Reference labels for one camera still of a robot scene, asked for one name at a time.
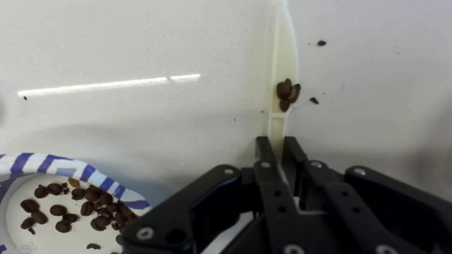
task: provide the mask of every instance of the white surface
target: white surface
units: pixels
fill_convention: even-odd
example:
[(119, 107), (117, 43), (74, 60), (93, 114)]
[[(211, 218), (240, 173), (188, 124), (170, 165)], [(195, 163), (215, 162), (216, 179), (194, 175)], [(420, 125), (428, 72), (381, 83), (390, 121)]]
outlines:
[[(35, 235), (28, 230), (23, 230), (20, 224), (30, 214), (20, 207), (20, 201), (34, 197), (34, 190), (38, 185), (49, 185), (54, 182), (66, 182), (68, 177), (55, 175), (40, 175), (27, 177), (27, 180), (18, 179), (18, 185), (14, 187), (14, 193), (6, 200), (4, 221), (10, 238), (14, 247), (24, 254), (49, 254), (49, 252), (65, 252), (65, 254), (82, 254), (82, 252), (99, 252), (99, 249), (86, 249), (86, 245), (96, 242), (102, 247), (100, 252), (120, 251), (120, 245), (116, 242), (119, 234), (110, 225), (105, 231), (96, 231), (90, 227), (90, 220), (96, 214), (81, 216), (81, 207), (83, 200), (72, 200), (71, 193), (61, 196), (47, 196), (37, 199), (40, 210), (48, 216), (48, 223), (35, 224)], [(69, 213), (79, 214), (79, 220), (72, 223), (69, 232), (58, 232), (55, 224), (61, 220), (61, 216), (52, 216), (49, 213), (51, 206), (62, 204)]]
[(3, 0), (0, 151), (85, 159), (151, 201), (251, 161), (267, 131), (273, 12), (261, 0)]
[(288, 134), (340, 170), (369, 165), (452, 200), (452, 1), (291, 0), (290, 10), (304, 94)]
[[(304, 90), (288, 134), (340, 170), (364, 163), (452, 199), (452, 2), (291, 0), (290, 8)], [(82, 158), (153, 200), (218, 162), (243, 165), (266, 132), (268, 17), (261, 0), (3, 0), (0, 149)], [(188, 73), (201, 77), (16, 96)]]

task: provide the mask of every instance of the dark brown food piece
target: dark brown food piece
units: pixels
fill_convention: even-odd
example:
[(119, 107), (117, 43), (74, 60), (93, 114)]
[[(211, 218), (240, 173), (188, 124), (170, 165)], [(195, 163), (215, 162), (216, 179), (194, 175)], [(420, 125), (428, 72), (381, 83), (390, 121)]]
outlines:
[(79, 220), (79, 216), (78, 214), (74, 214), (74, 213), (66, 213), (62, 216), (62, 220), (68, 221), (68, 223), (75, 223)]
[(48, 217), (41, 210), (31, 213), (31, 217), (40, 224), (45, 224), (48, 221)]
[(47, 189), (48, 189), (48, 192), (49, 192), (51, 194), (55, 194), (55, 196), (61, 194), (61, 192), (62, 192), (62, 186), (58, 185), (58, 183), (49, 183), (49, 185), (47, 186)]
[(98, 223), (96, 223), (96, 218), (90, 221), (90, 225), (98, 230), (98, 231), (103, 231), (106, 230), (106, 227), (100, 227)]
[(62, 214), (66, 214), (68, 213), (68, 208), (61, 206), (61, 204), (54, 204), (51, 207), (51, 214), (54, 216), (62, 216)]
[(95, 211), (95, 203), (93, 201), (85, 201), (81, 213), (82, 216), (90, 216)]
[(117, 223), (112, 223), (113, 230), (119, 230), (119, 224)]
[(123, 245), (123, 237), (120, 234), (116, 235), (116, 242)]
[(98, 201), (102, 203), (102, 204), (110, 204), (110, 203), (113, 203), (113, 196), (106, 193), (106, 192), (103, 192)]
[(106, 216), (106, 217), (112, 217), (113, 218), (113, 213), (110, 213), (110, 210), (107, 208), (98, 208), (98, 214)]
[(69, 177), (68, 182), (69, 182), (69, 185), (74, 186), (74, 187), (79, 187), (79, 186), (81, 186), (81, 182), (76, 180), (76, 179)]
[(34, 225), (34, 218), (31, 218), (31, 217), (27, 217), (27, 218), (20, 224), (21, 228), (30, 228), (30, 227), (33, 227), (33, 225)]
[(72, 225), (71, 225), (71, 223), (68, 223), (65, 220), (61, 220), (61, 221), (57, 223), (55, 228), (59, 232), (68, 232), (68, 231), (71, 231)]
[(287, 111), (290, 105), (291, 105), (291, 101), (290, 101), (290, 100), (280, 100), (280, 108), (281, 108), (281, 111)]
[(99, 227), (106, 227), (112, 223), (112, 218), (107, 216), (99, 216), (93, 218), (93, 223), (96, 223)]
[(116, 203), (110, 203), (106, 207), (110, 213), (119, 211), (119, 206)]
[(48, 194), (48, 190), (45, 186), (40, 185), (35, 190), (34, 190), (34, 196), (38, 199), (42, 199)]
[(114, 220), (119, 225), (126, 224), (127, 217), (123, 213), (116, 213)]
[(309, 101), (312, 101), (314, 104), (319, 104), (319, 100), (316, 97), (311, 97)]
[(100, 197), (100, 190), (99, 189), (93, 189), (93, 187), (86, 189), (86, 192), (85, 192), (85, 199), (86, 200), (96, 201), (99, 197)]
[(292, 93), (291, 93), (291, 96), (288, 97), (288, 101), (295, 103), (295, 101), (298, 100), (300, 91), (301, 91), (300, 83), (294, 84)]
[(35, 201), (34, 199), (25, 199), (23, 201), (20, 201), (20, 206), (27, 211), (27, 213), (34, 213), (40, 210), (40, 204), (38, 201)]
[(90, 244), (88, 244), (88, 245), (86, 245), (86, 249), (89, 249), (89, 248), (100, 249), (100, 245), (99, 245), (99, 244), (93, 244), (93, 242), (90, 242)]
[(316, 45), (318, 46), (324, 46), (324, 45), (326, 45), (326, 41), (321, 39), (321, 41), (316, 42)]
[(72, 199), (74, 200), (81, 200), (85, 197), (85, 189), (74, 189), (72, 190)]
[(281, 100), (287, 100), (291, 96), (292, 91), (292, 81), (290, 79), (285, 79), (285, 81), (280, 81), (277, 84), (277, 96)]

